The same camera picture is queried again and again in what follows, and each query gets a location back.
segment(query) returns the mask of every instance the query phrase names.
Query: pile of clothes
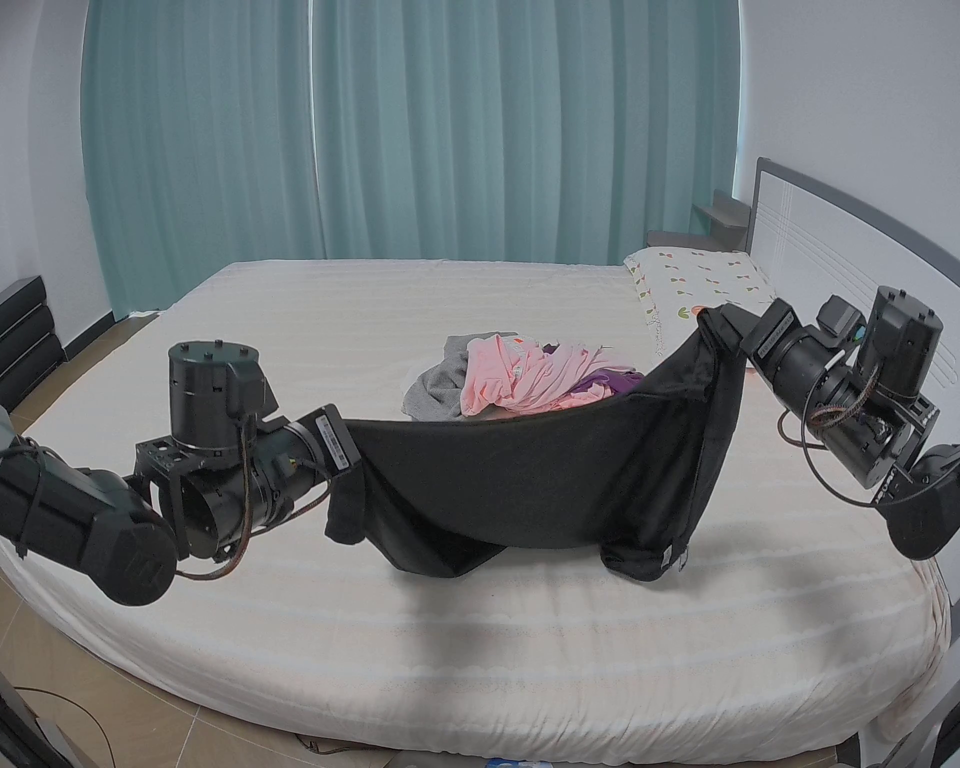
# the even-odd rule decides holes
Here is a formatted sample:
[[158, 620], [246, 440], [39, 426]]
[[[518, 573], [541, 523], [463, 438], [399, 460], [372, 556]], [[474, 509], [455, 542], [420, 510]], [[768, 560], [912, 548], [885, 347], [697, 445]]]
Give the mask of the pile of clothes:
[[407, 390], [403, 413], [416, 421], [464, 419], [488, 406], [539, 414], [630, 392], [642, 379], [604, 347], [541, 346], [504, 331], [450, 336], [443, 362]]

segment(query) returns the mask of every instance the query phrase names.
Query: white headboard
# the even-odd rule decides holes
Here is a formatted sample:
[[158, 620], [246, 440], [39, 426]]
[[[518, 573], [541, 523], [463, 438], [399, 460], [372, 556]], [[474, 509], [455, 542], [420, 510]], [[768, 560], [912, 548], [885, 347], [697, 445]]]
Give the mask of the white headboard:
[[[924, 384], [941, 408], [927, 447], [960, 443], [960, 261], [871, 205], [766, 158], [756, 164], [747, 251], [803, 323], [815, 321], [830, 294], [869, 315], [879, 285], [932, 307], [944, 332]], [[960, 534], [937, 562], [957, 603]]]

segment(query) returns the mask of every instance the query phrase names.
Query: pink clothing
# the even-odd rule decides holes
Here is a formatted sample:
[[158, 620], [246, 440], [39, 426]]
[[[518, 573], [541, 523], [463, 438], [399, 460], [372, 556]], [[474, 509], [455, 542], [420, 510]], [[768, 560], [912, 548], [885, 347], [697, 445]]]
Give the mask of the pink clothing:
[[604, 384], [571, 394], [577, 383], [601, 368], [631, 371], [608, 357], [608, 350], [559, 345], [547, 354], [520, 336], [474, 339], [467, 346], [467, 381], [460, 393], [464, 416], [476, 416], [488, 405], [516, 414], [538, 414], [574, 408], [612, 395]]

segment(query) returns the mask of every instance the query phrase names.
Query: black cloth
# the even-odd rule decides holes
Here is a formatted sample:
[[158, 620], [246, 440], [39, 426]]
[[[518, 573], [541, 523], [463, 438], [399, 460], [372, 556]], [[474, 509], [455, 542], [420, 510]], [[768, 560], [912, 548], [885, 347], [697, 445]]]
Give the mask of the black cloth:
[[599, 544], [653, 581], [681, 557], [716, 483], [743, 392], [719, 310], [631, 392], [509, 420], [348, 420], [362, 462], [336, 478], [326, 534], [397, 568], [460, 576], [504, 547]]

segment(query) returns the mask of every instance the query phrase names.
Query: wall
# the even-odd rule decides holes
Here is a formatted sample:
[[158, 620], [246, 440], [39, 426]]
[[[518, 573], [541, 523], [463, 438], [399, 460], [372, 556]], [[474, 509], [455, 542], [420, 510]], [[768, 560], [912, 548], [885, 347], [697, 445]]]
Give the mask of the wall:
[[85, 0], [0, 2], [0, 288], [41, 274], [60, 341], [109, 312], [84, 188]]
[[734, 195], [767, 156], [960, 257], [960, 3], [741, 0]]

